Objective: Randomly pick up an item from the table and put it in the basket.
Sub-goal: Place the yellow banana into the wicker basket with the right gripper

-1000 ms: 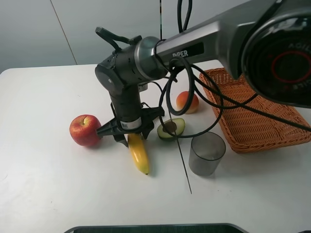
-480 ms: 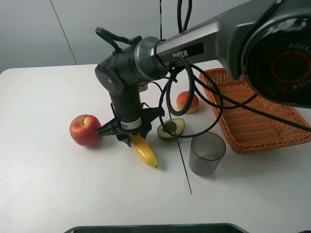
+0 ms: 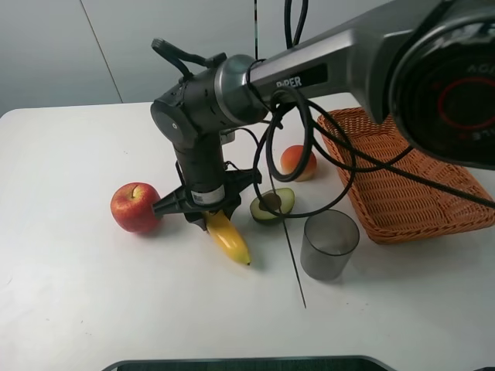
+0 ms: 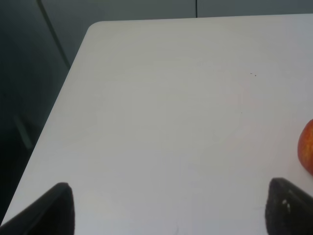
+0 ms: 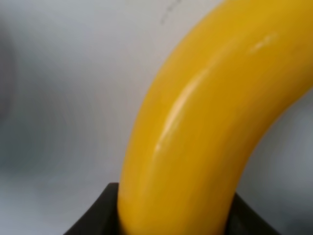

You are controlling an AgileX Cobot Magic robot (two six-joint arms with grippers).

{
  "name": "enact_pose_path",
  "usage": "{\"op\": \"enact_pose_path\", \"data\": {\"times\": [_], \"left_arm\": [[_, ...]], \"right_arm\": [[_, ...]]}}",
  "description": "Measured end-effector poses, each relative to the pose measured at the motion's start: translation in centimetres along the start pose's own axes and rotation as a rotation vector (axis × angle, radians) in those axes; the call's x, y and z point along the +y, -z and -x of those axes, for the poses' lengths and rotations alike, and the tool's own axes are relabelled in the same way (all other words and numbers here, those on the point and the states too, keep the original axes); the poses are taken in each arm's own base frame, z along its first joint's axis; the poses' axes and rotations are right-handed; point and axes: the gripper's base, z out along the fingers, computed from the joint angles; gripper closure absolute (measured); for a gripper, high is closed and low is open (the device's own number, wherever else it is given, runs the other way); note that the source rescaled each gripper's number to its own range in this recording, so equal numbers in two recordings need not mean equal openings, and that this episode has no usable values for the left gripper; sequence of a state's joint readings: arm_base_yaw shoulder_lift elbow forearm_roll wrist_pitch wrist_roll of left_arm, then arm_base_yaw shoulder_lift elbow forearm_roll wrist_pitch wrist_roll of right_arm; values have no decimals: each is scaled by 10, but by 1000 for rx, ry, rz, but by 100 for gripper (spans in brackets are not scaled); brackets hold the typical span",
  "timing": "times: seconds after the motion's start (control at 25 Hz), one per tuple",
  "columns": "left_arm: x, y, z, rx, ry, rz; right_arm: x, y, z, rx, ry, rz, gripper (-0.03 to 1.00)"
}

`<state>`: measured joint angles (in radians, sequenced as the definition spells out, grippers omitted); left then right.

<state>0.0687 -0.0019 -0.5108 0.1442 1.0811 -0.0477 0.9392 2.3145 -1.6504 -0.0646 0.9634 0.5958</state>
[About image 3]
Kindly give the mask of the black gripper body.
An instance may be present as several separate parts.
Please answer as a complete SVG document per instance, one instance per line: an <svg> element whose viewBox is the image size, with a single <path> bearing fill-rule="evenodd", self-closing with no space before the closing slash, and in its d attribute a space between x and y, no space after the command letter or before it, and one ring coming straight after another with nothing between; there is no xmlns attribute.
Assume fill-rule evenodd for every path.
<svg viewBox="0 0 495 371"><path fill-rule="evenodd" d="M183 214L188 223L205 223L203 215L206 212L216 214L223 211L228 220L241 204L241 192L251 185L261 183L262 176L259 170L254 168L240 169L233 162L224 163L224 198L213 205L197 204L193 193L186 187L183 173L179 163L175 163L181 186L152 205L152 210L157 218L169 214Z"/></svg>

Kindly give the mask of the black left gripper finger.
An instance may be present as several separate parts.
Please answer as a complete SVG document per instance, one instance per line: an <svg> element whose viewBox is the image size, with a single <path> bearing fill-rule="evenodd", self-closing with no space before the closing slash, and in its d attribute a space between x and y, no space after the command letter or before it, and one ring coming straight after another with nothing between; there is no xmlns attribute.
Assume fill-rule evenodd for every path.
<svg viewBox="0 0 495 371"><path fill-rule="evenodd" d="M207 223L206 223L206 220L204 219L203 216L201 216L199 218L195 218L192 221L192 224L198 226L203 231L207 231Z"/></svg>

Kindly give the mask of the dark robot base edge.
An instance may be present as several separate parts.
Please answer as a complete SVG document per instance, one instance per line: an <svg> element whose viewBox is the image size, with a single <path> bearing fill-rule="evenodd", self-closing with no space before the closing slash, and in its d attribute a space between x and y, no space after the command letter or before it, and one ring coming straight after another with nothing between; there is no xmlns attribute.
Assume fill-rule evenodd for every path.
<svg viewBox="0 0 495 371"><path fill-rule="evenodd" d="M390 367L363 357L299 357L299 358L240 358L193 360L122 361L105 370L159 370L159 371L268 371L268 370L391 370Z"/></svg>

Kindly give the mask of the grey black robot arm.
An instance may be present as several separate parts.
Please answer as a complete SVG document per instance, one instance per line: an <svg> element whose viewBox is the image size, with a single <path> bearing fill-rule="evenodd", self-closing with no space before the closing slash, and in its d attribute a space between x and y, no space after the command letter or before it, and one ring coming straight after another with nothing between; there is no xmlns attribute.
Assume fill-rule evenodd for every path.
<svg viewBox="0 0 495 371"><path fill-rule="evenodd" d="M392 1L309 40L285 27L285 51L266 60L210 58L162 39L153 50L182 74L151 106L172 142L180 187L152 207L205 226L206 214L230 216L241 192L258 186L256 168L229 171L221 137L265 117L270 124L257 155L271 155L274 131L297 109L304 150L287 175L298 177L315 146L314 99L349 93L375 123L393 118L410 145L443 162L494 167L494 3Z"/></svg>

